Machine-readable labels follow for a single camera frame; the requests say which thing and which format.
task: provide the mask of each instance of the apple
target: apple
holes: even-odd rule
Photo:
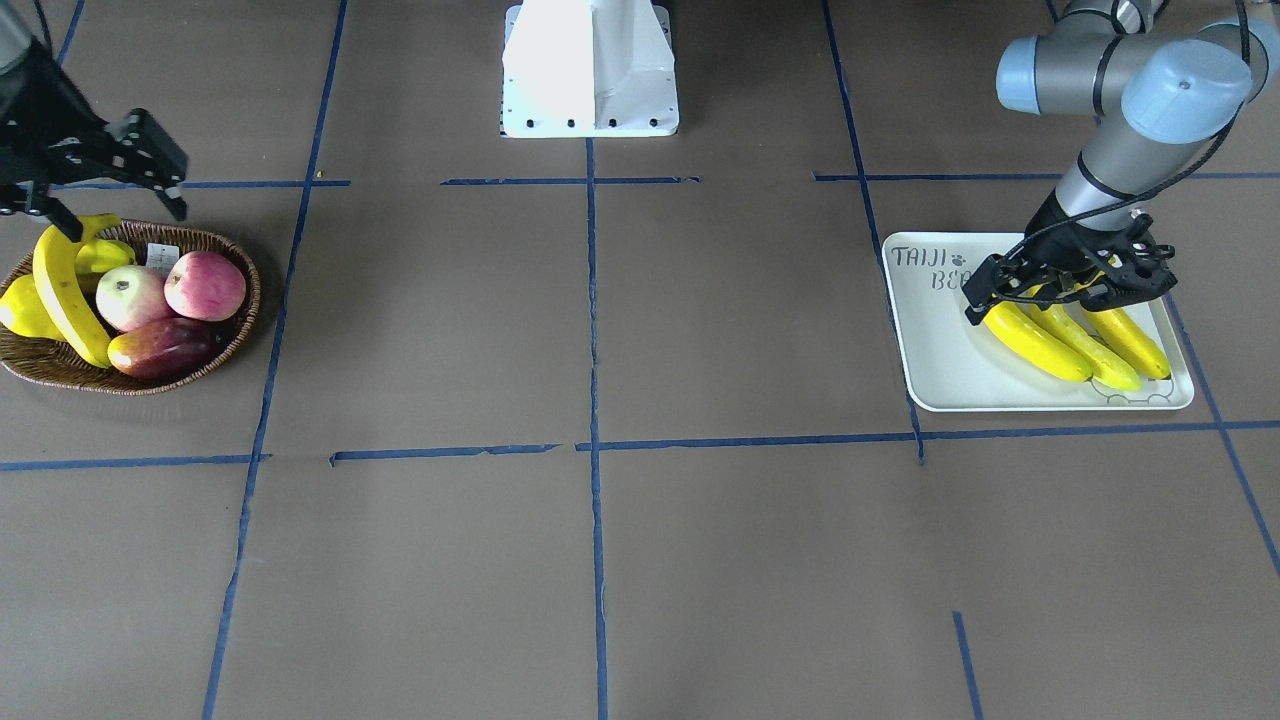
[[[93,302],[102,319],[127,333],[177,313],[164,297],[165,277],[155,268],[120,265],[97,281]]]
[[[164,296],[175,313],[186,318],[219,323],[230,318],[244,302],[244,274],[234,263],[216,252],[187,252],[169,270]]]

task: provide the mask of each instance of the floor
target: floor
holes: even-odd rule
[[[1280,716],[1280,91],[1152,206],[1189,407],[938,414],[879,243],[1069,167],[992,92],[1061,5],[676,0],[678,135],[589,142],[499,137],[509,4],[46,1],[269,311],[155,397],[0,373],[0,715]]]

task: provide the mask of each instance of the red apple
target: red apple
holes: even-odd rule
[[[236,314],[244,290],[244,274],[230,260],[195,250],[169,270],[164,297],[179,315],[218,323]]]

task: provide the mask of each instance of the yellow banana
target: yellow banana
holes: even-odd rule
[[[120,224],[116,215],[90,215],[81,218],[84,234],[81,241],[99,232]],[[56,227],[40,236],[36,251],[32,254],[32,275],[36,278],[36,292],[50,319],[67,338],[76,352],[90,365],[110,368],[111,359],[106,346],[111,342],[102,323],[97,320],[92,307],[81,292],[76,278],[76,255],[81,242],[72,241]]]
[[[137,264],[137,254],[133,252],[133,247],[123,240],[87,237],[81,243],[79,250],[76,251],[76,273],[81,275],[95,273],[101,275],[102,273],[114,270],[120,265]]]
[[[1098,313],[1085,311],[1093,329],[1098,331],[1102,340],[1111,346],[1111,350],[1124,357],[1130,365],[1148,378],[1162,380],[1169,378],[1169,356],[1155,343],[1142,328],[1133,322],[1133,318],[1123,307],[1102,310]]]
[[[67,340],[49,318],[49,310],[36,292],[36,278],[22,275],[9,283],[9,290],[0,296],[0,324],[22,337],[44,337]]]
[[[1100,383],[1115,388],[1135,391],[1142,387],[1142,378],[1133,365],[1125,363],[1119,355],[1107,350],[1105,345],[1093,340],[1084,328],[1080,327],[1061,305],[1050,305],[1041,310],[1036,305],[1027,307],[1027,314],[1039,327],[1050,334],[1066,343],[1089,361],[1093,366],[1093,378]]]
[[[1024,360],[1056,378],[1083,383],[1093,375],[1088,360],[1042,331],[1014,302],[992,307],[982,324]]]

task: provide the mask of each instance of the cable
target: cable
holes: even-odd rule
[[[1171,0],[1166,0],[1164,8],[1167,8],[1170,1]],[[1251,58],[1249,58],[1249,45],[1252,44],[1252,37],[1249,35],[1249,17],[1248,17],[1248,10],[1244,6],[1244,0],[1235,0],[1235,12],[1236,12],[1236,17],[1239,18],[1239,23],[1240,23],[1240,59],[1244,60],[1245,65],[1249,65],[1251,64],[1249,63],[1249,60],[1251,60]],[[1121,208],[1128,208],[1129,205],[1134,205],[1137,202],[1143,202],[1143,201],[1151,200],[1155,196],[1160,195],[1161,192],[1169,190],[1174,184],[1176,184],[1176,183],[1187,179],[1188,176],[1190,176],[1196,170],[1201,169],[1204,165],[1204,163],[1208,163],[1210,158],[1212,158],[1213,154],[1217,152],[1219,147],[1222,146],[1222,143],[1226,141],[1226,136],[1230,135],[1231,128],[1235,126],[1236,118],[1240,117],[1240,110],[1242,109],[1244,109],[1243,104],[1240,105],[1240,108],[1236,108],[1235,114],[1222,127],[1222,129],[1217,131],[1217,133],[1213,135],[1213,142],[1204,150],[1204,152],[1199,156],[1199,159],[1196,160],[1194,163],[1192,163],[1190,165],[1188,165],[1187,169],[1184,169],[1180,173],[1178,173],[1176,176],[1166,179],[1165,182],[1161,182],[1160,184],[1156,184],[1155,187],[1152,187],[1149,190],[1139,192],[1138,195],[1130,197],[1129,200],[1120,200],[1117,202],[1112,202],[1111,205],[1103,205],[1102,208],[1096,208],[1093,210],[1087,210],[1087,211],[1083,211],[1083,213],[1078,213],[1078,214],[1071,215],[1069,218],[1061,219],[1061,220],[1059,220],[1056,223],[1051,223],[1048,225],[1044,225],[1043,228],[1033,232],[1032,234],[1024,236],[1023,240],[1018,241],[1018,243],[1014,245],[1012,249],[1010,249],[1010,251],[1006,254],[1006,256],[1007,255],[1014,255],[1015,252],[1018,252],[1019,250],[1021,250],[1023,247],[1025,247],[1028,242],[1030,242],[1032,240],[1036,240],[1037,237],[1039,237],[1039,236],[1042,236],[1042,234],[1044,234],[1044,233],[1047,233],[1050,231],[1057,229],[1057,228],[1060,228],[1062,225],[1068,225],[1068,224],[1071,224],[1071,223],[1078,223],[1080,220],[1087,220],[1087,219],[1094,218],[1097,215],[1105,215],[1107,213],[1114,213],[1115,210],[1120,210]]]
[[[49,18],[45,17],[45,5],[40,0],[31,0],[36,5],[36,17],[40,18],[40,29],[45,35],[45,47],[54,51],[54,38],[49,35]]]

